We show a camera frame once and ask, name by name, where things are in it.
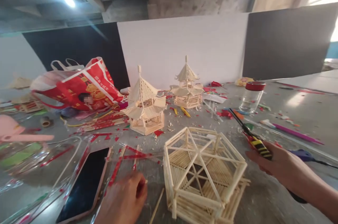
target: phone screen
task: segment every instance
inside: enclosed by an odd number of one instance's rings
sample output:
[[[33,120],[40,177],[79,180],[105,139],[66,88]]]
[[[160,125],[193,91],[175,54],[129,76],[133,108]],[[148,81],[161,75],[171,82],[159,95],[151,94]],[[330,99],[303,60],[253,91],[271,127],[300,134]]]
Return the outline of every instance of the phone screen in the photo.
[[[88,155],[56,223],[89,211],[93,204],[109,148]]]

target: smartphone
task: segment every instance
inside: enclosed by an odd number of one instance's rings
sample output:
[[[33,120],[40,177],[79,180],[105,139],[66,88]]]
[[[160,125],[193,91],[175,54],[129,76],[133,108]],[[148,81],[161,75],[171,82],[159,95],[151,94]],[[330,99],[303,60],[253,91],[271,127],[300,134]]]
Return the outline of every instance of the smartphone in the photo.
[[[104,148],[87,156],[56,223],[65,224],[82,218],[94,209],[110,151],[110,148]]]

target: toothpick pagoda model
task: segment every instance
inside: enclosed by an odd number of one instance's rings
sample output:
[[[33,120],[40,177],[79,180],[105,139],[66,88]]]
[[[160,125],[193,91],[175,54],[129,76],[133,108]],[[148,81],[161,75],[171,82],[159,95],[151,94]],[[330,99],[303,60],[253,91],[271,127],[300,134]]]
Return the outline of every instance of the toothpick pagoda model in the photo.
[[[129,117],[132,130],[148,135],[164,127],[166,96],[156,97],[158,90],[141,77],[141,66],[138,72],[139,79],[128,96],[128,107],[122,112]]]
[[[247,163],[224,136],[185,127],[164,145],[167,206],[191,224],[232,224],[244,189]]]
[[[23,90],[25,88],[29,88],[31,84],[32,81],[30,79],[16,77],[7,88]],[[44,109],[44,105],[40,101],[35,99],[30,93],[23,95],[19,98],[13,98],[11,100],[11,103],[14,104],[14,107],[17,110],[26,113]]]
[[[188,56],[186,56],[186,64],[175,79],[180,82],[180,85],[170,86],[171,92],[174,94],[174,104],[186,109],[200,106],[202,103],[201,94],[204,92],[203,85],[194,84],[194,81],[199,78],[188,65]]]

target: hand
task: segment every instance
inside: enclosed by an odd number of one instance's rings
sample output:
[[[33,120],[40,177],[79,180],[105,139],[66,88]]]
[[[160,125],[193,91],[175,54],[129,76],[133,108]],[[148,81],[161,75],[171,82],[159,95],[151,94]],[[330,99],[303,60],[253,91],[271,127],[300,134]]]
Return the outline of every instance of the hand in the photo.
[[[107,189],[95,224],[134,224],[147,198],[148,188],[140,172],[132,172]]]
[[[256,151],[247,151],[250,160],[257,163],[262,171],[273,175],[282,185],[297,196],[308,201],[309,191],[325,184],[300,158],[274,144],[264,141],[272,152],[271,161],[261,157]]]

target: pink scoop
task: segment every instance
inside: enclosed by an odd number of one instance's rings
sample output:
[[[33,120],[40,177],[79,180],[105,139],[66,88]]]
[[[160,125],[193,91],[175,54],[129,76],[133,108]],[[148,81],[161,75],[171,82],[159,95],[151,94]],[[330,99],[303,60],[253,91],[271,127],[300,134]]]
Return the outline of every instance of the pink scoop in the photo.
[[[0,141],[49,141],[54,138],[53,135],[20,135],[24,130],[12,117],[0,115]]]

